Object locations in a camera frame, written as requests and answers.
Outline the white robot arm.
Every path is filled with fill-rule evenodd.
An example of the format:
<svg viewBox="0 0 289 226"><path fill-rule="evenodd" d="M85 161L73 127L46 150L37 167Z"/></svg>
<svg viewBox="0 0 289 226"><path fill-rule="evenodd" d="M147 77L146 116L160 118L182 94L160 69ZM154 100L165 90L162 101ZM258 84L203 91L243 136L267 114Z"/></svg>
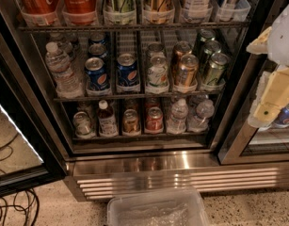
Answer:
<svg viewBox="0 0 289 226"><path fill-rule="evenodd" d="M263 72L248 117L255 128L266 127L289 104L289 4L273 24L247 46L254 55L267 54L278 65L272 73Z"/></svg>

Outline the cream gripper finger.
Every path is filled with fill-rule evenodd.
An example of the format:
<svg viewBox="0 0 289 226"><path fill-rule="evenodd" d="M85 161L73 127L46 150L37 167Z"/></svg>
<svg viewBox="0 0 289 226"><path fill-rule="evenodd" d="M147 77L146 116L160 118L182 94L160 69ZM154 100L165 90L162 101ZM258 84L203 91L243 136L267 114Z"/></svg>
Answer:
<svg viewBox="0 0 289 226"><path fill-rule="evenodd" d="M272 73L263 72L248 117L254 128L266 127L289 104L289 67L280 65Z"/></svg>
<svg viewBox="0 0 289 226"><path fill-rule="evenodd" d="M266 54L268 52L267 40L271 30L271 26L264 30L254 41L252 41L247 46L246 51L254 55Z"/></svg>

